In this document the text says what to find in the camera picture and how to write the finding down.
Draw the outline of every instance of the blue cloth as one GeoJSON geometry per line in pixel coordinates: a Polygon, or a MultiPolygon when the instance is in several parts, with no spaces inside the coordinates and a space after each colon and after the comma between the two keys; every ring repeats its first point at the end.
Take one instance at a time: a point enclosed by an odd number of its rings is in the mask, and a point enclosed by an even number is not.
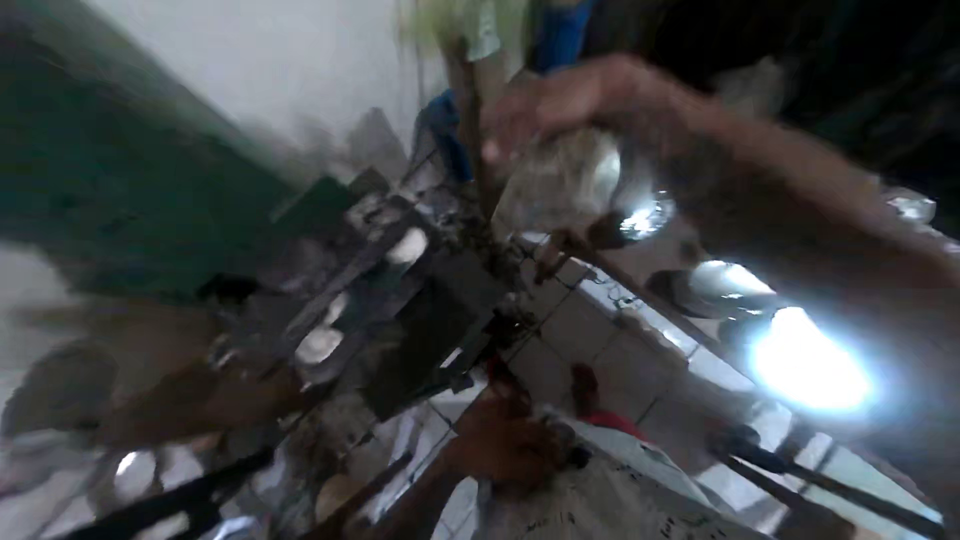
{"type": "Polygon", "coordinates": [[[534,71],[548,73],[577,61],[594,2],[583,0],[576,6],[547,6],[543,10],[540,39],[534,52],[534,71]]]}

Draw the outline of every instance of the finger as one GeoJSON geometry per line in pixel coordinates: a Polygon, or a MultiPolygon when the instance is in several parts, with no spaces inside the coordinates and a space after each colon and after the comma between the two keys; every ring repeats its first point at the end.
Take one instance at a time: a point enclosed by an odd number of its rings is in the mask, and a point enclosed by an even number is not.
{"type": "Polygon", "coordinates": [[[519,450],[538,454],[551,463],[564,462],[557,434],[544,424],[524,422],[512,429],[512,436],[512,442],[519,450]]]}

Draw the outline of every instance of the white wall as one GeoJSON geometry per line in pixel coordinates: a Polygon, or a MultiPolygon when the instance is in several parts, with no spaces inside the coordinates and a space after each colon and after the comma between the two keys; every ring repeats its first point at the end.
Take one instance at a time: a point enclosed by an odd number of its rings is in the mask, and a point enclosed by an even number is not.
{"type": "MultiPolygon", "coordinates": [[[[372,107],[409,152],[420,85],[397,21],[415,1],[85,0],[228,121],[307,155],[346,150],[372,107]]],[[[439,62],[424,99],[444,88],[439,62]]]]}

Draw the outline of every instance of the bright light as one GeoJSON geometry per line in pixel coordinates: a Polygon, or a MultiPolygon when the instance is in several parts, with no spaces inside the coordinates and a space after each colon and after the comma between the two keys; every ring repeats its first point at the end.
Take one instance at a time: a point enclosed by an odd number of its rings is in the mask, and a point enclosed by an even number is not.
{"type": "Polygon", "coordinates": [[[770,333],[754,346],[754,366],[771,388],[812,408],[854,408],[870,393],[856,361],[799,307],[774,314],[770,333]]]}
{"type": "Polygon", "coordinates": [[[130,466],[133,465],[133,461],[136,459],[136,452],[131,452],[123,456],[123,459],[120,460],[120,464],[117,465],[117,476],[120,476],[130,469],[130,466]]]}
{"type": "Polygon", "coordinates": [[[620,223],[620,231],[625,233],[648,233],[653,229],[650,221],[650,210],[637,210],[620,223]]]}
{"type": "Polygon", "coordinates": [[[731,264],[727,267],[727,278],[730,279],[733,284],[743,288],[752,289],[763,294],[774,294],[774,289],[770,288],[757,276],[751,274],[750,270],[747,270],[739,264],[731,264]]]}

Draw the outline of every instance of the person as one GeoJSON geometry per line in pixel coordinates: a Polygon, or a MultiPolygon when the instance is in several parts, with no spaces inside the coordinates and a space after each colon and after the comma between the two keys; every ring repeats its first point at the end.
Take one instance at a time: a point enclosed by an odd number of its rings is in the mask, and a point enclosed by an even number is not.
{"type": "MultiPolygon", "coordinates": [[[[865,359],[875,388],[856,444],[912,478],[955,533],[957,271],[943,238],[884,204],[876,175],[810,135],[739,117],[623,55],[510,88],[482,125],[491,165],[585,125],[654,158],[711,254],[750,268],[865,359]]],[[[762,537],[713,509],[666,456],[629,433],[556,412],[532,420],[498,401],[477,406],[480,420],[458,429],[370,538],[430,536],[464,477],[481,482],[476,538],[762,537]],[[588,458],[571,466],[571,448],[588,458]]]]}

